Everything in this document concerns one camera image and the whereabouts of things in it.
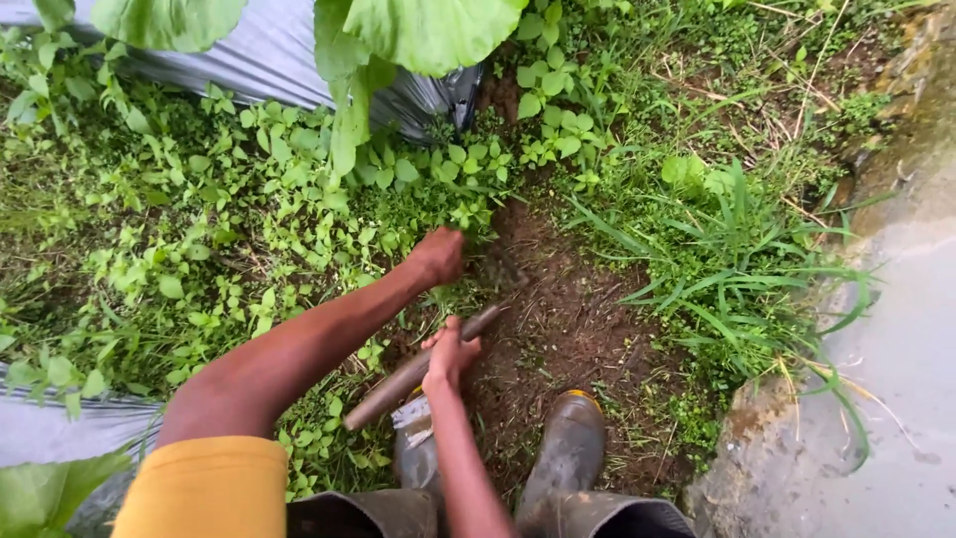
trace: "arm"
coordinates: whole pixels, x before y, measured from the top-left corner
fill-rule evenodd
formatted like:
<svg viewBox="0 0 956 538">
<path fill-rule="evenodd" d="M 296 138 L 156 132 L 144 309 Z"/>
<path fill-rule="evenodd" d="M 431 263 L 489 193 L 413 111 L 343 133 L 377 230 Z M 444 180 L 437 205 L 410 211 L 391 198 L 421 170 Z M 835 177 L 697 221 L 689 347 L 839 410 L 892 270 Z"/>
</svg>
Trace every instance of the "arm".
<svg viewBox="0 0 956 538">
<path fill-rule="evenodd" d="M 282 413 L 402 308 L 458 279 L 464 242 L 461 233 L 440 228 L 381 279 L 212 361 L 173 395 L 157 447 L 199 437 L 272 438 Z"/>
<path fill-rule="evenodd" d="M 461 371 L 481 351 L 481 341 L 461 342 L 460 322 L 454 316 L 445 325 L 423 344 L 433 349 L 422 390 L 431 408 L 451 534 L 454 538 L 517 538 L 517 529 L 478 454 L 458 390 Z"/>
</svg>

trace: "wooden handle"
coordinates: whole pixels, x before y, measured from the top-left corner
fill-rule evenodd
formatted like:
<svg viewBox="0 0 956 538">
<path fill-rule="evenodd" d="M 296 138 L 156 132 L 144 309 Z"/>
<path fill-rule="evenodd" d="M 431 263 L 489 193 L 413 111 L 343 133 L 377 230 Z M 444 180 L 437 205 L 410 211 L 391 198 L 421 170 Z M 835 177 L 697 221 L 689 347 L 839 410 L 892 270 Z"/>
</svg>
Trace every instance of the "wooden handle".
<svg viewBox="0 0 956 538">
<path fill-rule="evenodd" d="M 501 306 L 493 304 L 477 316 L 468 318 L 462 326 L 462 340 L 468 341 L 481 334 L 500 313 Z M 369 422 L 398 408 L 399 402 L 422 384 L 424 375 L 428 373 L 430 360 L 431 349 L 425 349 L 382 379 L 381 383 L 369 391 L 356 408 L 345 416 L 342 420 L 345 428 L 349 431 L 363 428 Z"/>
</svg>

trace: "hand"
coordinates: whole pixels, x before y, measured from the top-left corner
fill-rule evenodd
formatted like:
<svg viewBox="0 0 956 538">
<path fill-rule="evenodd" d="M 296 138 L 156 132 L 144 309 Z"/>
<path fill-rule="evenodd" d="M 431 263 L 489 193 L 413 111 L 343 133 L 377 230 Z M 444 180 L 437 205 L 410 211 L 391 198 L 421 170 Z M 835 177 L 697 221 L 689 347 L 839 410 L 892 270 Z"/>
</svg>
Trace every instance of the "hand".
<svg viewBox="0 0 956 538">
<path fill-rule="evenodd" d="M 464 246 L 465 236 L 461 232 L 443 226 L 425 235 L 404 263 L 414 267 L 428 289 L 450 284 L 462 276 Z"/>
<path fill-rule="evenodd" d="M 456 316 L 448 316 L 445 326 L 422 343 L 422 349 L 431 348 L 428 373 L 422 381 L 425 395 L 442 385 L 448 385 L 457 393 L 462 371 L 481 353 L 480 337 L 462 342 L 461 323 Z"/>
</svg>

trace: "dirt path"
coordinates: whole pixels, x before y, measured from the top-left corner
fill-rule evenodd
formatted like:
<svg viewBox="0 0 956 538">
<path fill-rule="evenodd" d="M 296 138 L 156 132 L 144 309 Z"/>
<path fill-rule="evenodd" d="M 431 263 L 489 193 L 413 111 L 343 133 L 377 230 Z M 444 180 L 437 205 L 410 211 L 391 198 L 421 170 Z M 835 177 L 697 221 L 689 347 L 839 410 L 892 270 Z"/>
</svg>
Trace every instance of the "dirt path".
<svg viewBox="0 0 956 538">
<path fill-rule="evenodd" d="M 607 416 L 598 487 L 666 494 L 692 470 L 683 458 L 664 455 L 673 423 L 655 404 L 680 389 L 676 359 L 650 346 L 655 326 L 616 303 L 646 281 L 586 265 L 547 215 L 524 204 L 496 216 L 499 246 L 529 282 L 486 338 L 490 355 L 475 368 L 467 393 L 495 484 L 511 503 L 519 498 L 551 402 L 582 389 Z"/>
</svg>

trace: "yellow sleeve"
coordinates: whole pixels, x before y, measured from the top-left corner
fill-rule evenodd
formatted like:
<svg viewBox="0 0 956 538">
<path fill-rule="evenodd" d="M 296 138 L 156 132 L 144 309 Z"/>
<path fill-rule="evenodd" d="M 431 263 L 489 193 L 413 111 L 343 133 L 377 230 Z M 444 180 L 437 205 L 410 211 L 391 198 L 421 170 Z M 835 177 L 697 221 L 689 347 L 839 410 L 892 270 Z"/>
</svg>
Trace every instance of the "yellow sleeve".
<svg viewBox="0 0 956 538">
<path fill-rule="evenodd" d="M 208 437 L 146 457 L 113 538 L 283 538 L 288 455 L 261 437 Z"/>
</svg>

